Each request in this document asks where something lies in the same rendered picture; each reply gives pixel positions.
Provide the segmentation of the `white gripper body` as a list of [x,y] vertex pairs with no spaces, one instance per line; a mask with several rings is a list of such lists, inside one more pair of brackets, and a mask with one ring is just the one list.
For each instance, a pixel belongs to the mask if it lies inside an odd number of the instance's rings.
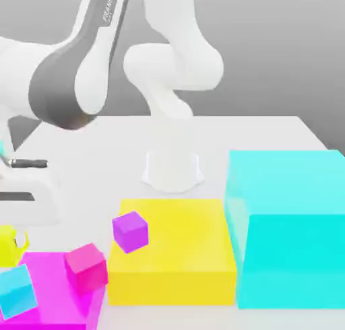
[[44,226],[59,221],[55,190],[40,180],[0,179],[0,225]]

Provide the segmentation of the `small yellow-green cube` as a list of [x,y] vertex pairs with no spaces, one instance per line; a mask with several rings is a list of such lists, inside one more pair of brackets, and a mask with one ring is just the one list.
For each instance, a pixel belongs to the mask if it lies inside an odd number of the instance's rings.
[[0,267],[15,267],[30,245],[27,232],[25,241],[18,245],[17,230],[13,226],[0,226]]

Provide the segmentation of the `small light blue cube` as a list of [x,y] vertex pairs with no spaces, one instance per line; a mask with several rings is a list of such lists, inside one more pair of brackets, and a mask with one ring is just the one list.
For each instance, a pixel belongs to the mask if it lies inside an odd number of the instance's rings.
[[0,311],[4,320],[37,306],[34,286],[26,264],[0,273]]

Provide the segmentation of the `small pink cube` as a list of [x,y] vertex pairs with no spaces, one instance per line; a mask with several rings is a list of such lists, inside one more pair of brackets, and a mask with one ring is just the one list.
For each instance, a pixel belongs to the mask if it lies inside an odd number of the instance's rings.
[[93,292],[108,283],[106,259],[90,243],[63,255],[67,279],[79,295]]

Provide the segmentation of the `small purple cube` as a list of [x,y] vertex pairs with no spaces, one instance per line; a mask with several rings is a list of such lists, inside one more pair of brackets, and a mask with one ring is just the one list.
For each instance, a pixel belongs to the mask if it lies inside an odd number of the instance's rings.
[[136,211],[113,219],[115,242],[128,254],[149,243],[148,223]]

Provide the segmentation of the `large magenta box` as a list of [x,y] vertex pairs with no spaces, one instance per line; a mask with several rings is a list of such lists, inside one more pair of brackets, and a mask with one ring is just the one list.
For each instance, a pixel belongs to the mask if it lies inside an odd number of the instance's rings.
[[67,279],[63,252],[25,252],[38,306],[5,320],[0,311],[0,330],[97,330],[103,286],[79,295]]

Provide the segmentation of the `large yellow box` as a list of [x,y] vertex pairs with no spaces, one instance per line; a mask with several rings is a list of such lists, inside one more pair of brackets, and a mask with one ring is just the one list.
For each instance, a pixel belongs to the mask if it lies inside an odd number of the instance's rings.
[[221,199],[123,199],[119,213],[148,223],[148,245],[111,244],[108,303],[232,305],[237,268]]

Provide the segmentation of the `large cyan box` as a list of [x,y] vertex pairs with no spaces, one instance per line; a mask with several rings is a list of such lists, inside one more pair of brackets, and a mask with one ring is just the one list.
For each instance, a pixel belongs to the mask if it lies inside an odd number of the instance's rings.
[[345,309],[345,156],[232,150],[224,211],[241,309]]

